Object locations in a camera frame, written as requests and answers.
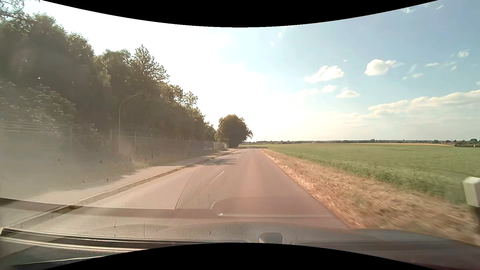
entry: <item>sidewalk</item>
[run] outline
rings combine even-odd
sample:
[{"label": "sidewalk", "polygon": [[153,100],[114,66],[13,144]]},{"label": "sidewalk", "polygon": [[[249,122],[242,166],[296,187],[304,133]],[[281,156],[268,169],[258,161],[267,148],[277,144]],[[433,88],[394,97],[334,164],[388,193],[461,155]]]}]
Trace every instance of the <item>sidewalk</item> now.
[{"label": "sidewalk", "polygon": [[[119,179],[114,182],[106,182],[103,185],[97,184],[83,184],[78,186],[72,186],[71,190],[62,190],[62,191],[50,191],[43,193],[38,196],[25,197],[25,198],[14,198],[25,201],[40,202],[40,203],[50,203],[50,204],[61,204],[61,205],[71,205],[79,204],[86,205],[86,198],[101,196],[102,194],[107,194],[112,191],[128,189],[133,184],[142,184],[142,182],[149,182],[158,177],[161,177],[160,174],[167,174],[169,171],[178,171],[183,169],[186,166],[194,165],[197,163],[202,163],[204,161],[210,160],[212,158],[219,157],[235,151],[236,149],[229,149],[219,153],[214,153],[210,155],[205,155],[201,157],[192,158],[189,160],[183,160],[174,162],[171,164],[166,164],[162,166],[150,167],[147,169],[142,169],[132,175],[124,175],[122,179]],[[0,226],[6,226],[13,222],[17,222],[21,219],[28,218],[39,214],[39,212],[31,210],[20,210],[15,208],[9,208],[8,206],[0,207]]]}]

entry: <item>windshield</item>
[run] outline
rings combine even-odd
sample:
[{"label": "windshield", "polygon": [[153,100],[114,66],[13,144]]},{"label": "windshield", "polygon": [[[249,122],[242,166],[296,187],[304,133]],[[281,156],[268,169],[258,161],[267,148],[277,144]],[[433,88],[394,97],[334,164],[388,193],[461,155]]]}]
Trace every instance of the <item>windshield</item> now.
[{"label": "windshield", "polygon": [[189,225],[275,221],[480,244],[480,2],[248,28],[0,3],[0,227],[199,239]]}]

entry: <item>white roadside post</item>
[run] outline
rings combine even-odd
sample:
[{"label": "white roadside post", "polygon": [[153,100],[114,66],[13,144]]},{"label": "white roadside post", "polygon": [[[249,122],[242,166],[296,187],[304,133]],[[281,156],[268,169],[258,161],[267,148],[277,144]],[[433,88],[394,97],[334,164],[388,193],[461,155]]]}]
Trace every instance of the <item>white roadside post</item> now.
[{"label": "white roadside post", "polygon": [[467,204],[473,206],[477,217],[478,232],[480,233],[480,178],[467,177],[463,181],[463,190]]}]

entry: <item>blue sky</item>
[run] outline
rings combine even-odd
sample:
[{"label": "blue sky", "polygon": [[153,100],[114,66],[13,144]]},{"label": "blue sky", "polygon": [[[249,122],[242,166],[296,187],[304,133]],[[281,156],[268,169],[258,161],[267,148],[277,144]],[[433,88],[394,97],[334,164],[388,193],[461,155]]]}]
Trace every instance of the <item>blue sky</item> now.
[{"label": "blue sky", "polygon": [[235,113],[253,140],[480,139],[477,0],[309,25],[169,25],[26,2],[97,54],[144,44],[206,120]]}]

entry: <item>large tree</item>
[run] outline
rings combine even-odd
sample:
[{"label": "large tree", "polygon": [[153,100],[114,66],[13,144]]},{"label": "large tree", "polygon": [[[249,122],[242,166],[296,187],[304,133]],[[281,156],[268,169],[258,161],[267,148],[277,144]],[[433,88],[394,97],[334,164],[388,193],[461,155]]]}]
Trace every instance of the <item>large tree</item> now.
[{"label": "large tree", "polygon": [[215,139],[227,143],[229,147],[238,147],[242,141],[252,138],[253,133],[247,127],[245,120],[235,114],[229,114],[218,120],[218,130]]}]

